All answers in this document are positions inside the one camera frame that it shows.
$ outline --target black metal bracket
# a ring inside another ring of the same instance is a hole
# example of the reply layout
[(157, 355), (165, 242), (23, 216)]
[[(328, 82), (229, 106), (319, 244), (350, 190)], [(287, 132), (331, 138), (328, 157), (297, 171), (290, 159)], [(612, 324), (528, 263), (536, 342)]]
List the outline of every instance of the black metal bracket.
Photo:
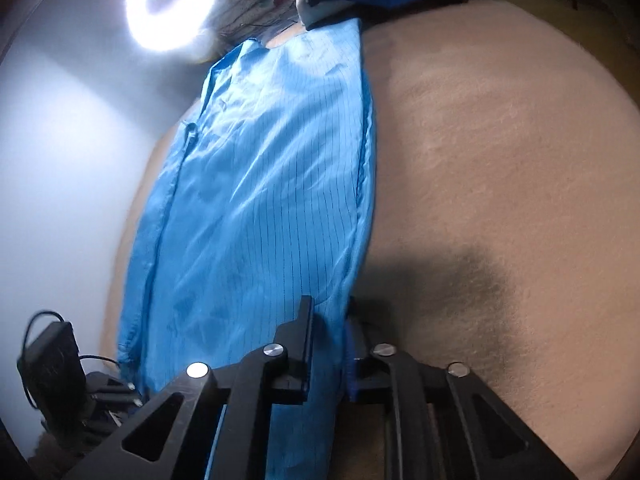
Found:
[(273, 343), (237, 364), (190, 366), (126, 424), (81, 460), (65, 480), (210, 480), (264, 478), (272, 404), (305, 402), (310, 377), (313, 300)]
[(421, 364), (349, 316), (348, 394), (384, 404), (385, 480), (577, 480), (466, 365)]

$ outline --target blue esd garment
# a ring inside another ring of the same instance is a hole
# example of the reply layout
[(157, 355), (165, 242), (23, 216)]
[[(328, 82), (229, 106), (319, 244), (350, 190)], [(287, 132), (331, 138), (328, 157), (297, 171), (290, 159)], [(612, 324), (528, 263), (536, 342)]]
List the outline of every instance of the blue esd garment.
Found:
[(311, 295), (309, 398), (274, 406), (267, 477), (324, 479), (373, 195), (357, 21), (238, 46), (210, 70), (140, 220), (118, 340), (127, 378), (157, 392), (190, 363), (238, 362)]

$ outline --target black cable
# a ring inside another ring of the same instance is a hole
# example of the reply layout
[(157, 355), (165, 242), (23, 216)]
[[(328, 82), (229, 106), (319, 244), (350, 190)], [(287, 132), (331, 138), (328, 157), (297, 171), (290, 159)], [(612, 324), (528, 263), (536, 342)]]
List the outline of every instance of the black cable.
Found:
[(81, 355), (80, 359), (100, 359), (100, 361), (108, 361), (110, 363), (115, 364), (118, 368), (120, 368), (120, 363), (117, 362), (115, 359), (111, 359), (110, 357), (102, 357), (101, 355), (87, 354), (87, 355)]
[[(22, 352), (20, 354), (20, 360), (24, 359), (24, 351), (27, 348), (27, 339), (29, 338), (31, 327), (33, 326), (33, 323), (36, 321), (36, 319), (38, 319), (41, 316), (55, 316), (58, 318), (60, 322), (62, 323), (65, 322), (65, 319), (62, 316), (60, 316), (60, 314), (58, 314), (57, 312), (54, 312), (53, 310), (41, 310), (33, 314), (33, 316), (31, 316), (31, 319), (29, 320), (29, 323), (27, 324), (27, 330), (24, 331), (24, 337), (22, 338)], [(24, 379), (22, 379), (22, 389), (24, 390), (24, 395), (27, 397), (27, 400), (29, 401), (29, 404), (31, 405), (31, 407), (34, 410), (37, 410), (38, 408), (33, 402), (33, 399), (31, 398), (31, 394), (27, 389), (27, 385), (24, 384)]]

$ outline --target led ring light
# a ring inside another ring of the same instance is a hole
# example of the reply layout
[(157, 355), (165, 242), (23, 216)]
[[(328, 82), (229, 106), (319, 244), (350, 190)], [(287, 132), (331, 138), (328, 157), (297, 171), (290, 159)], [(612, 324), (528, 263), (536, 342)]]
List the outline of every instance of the led ring light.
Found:
[(215, 0), (177, 0), (150, 12), (148, 0), (127, 0), (127, 21), (135, 40), (159, 52), (188, 44), (199, 32)]

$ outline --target beige fabric surface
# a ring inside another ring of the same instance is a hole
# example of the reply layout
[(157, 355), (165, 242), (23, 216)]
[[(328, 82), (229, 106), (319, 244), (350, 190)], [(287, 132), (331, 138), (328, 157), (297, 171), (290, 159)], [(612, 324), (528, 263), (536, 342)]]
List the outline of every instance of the beige fabric surface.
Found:
[[(605, 478), (640, 428), (636, 106), (577, 44), (510, 4), (418, 14), (363, 44), (378, 166), (356, 295), (391, 305), (417, 359), (471, 364), (581, 480)], [(117, 291), (129, 250), (130, 232)], [(332, 478), (382, 478), (375, 413), (338, 418)]]

